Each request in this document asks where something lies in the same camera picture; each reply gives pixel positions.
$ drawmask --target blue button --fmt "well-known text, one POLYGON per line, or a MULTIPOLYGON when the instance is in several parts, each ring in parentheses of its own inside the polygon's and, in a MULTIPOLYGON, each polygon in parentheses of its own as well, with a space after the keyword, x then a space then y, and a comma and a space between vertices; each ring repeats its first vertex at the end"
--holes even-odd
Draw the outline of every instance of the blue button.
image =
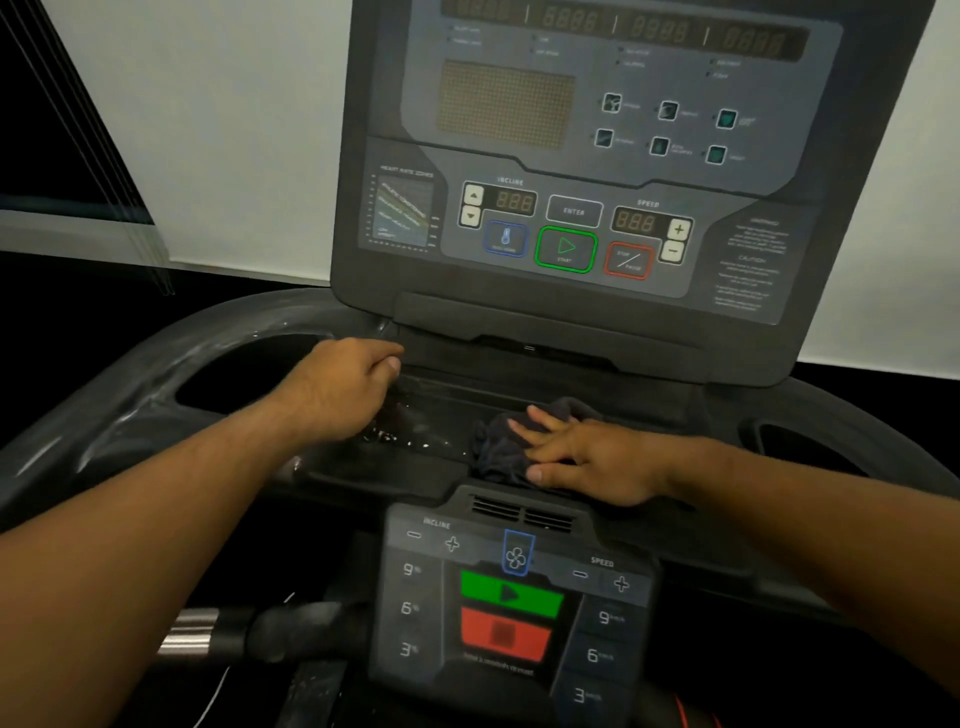
POLYGON ((524 257, 527 253, 527 238, 529 236, 530 231, 525 225, 491 220, 487 225, 483 247, 488 253, 524 257))
POLYGON ((534 556, 535 536, 505 528, 503 531, 503 562, 505 573, 513 576, 526 576, 530 570, 530 560, 534 556))

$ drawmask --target lower control panel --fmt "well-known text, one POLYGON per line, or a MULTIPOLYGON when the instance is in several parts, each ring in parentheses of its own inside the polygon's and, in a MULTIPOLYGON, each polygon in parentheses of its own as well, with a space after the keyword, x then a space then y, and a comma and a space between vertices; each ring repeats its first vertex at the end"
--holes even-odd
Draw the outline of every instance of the lower control panel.
POLYGON ((372 677, 503 718, 626 724, 656 568, 491 521, 390 509, 372 677))

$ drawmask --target start button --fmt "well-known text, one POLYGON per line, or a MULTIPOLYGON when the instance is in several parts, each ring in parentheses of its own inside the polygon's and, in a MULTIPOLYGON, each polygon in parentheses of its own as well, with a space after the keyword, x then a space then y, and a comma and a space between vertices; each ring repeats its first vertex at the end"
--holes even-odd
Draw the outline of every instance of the start button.
POLYGON ((537 265, 570 273, 588 273, 597 253, 597 236, 592 232, 546 227, 537 241, 537 265))

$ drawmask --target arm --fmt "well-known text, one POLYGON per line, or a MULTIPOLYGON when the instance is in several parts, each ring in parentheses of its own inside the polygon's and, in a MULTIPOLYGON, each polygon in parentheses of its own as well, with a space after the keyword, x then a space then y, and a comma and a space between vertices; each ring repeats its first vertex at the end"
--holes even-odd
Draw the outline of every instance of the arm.
POLYGON ((960 696, 960 501, 705 438, 567 424, 531 445, 531 481, 617 505, 670 496, 736 525, 823 599, 960 696), (562 465, 562 460, 576 465, 562 465))
POLYGON ((270 475, 366 425, 400 353, 323 342, 265 399, 0 536, 0 725, 109 724, 270 475))

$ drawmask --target air vent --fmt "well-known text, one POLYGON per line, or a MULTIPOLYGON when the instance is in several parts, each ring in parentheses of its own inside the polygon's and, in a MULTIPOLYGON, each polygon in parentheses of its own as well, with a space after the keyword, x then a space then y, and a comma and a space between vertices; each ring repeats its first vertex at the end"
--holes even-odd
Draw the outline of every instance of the air vent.
POLYGON ((533 508, 527 508, 526 513, 523 515, 523 522, 527 525, 546 528, 548 531, 569 533, 573 530, 573 519, 569 516, 558 516, 556 513, 535 511, 533 508))
POLYGON ((520 519, 520 506, 479 496, 473 497, 473 512, 502 521, 519 521, 520 519))

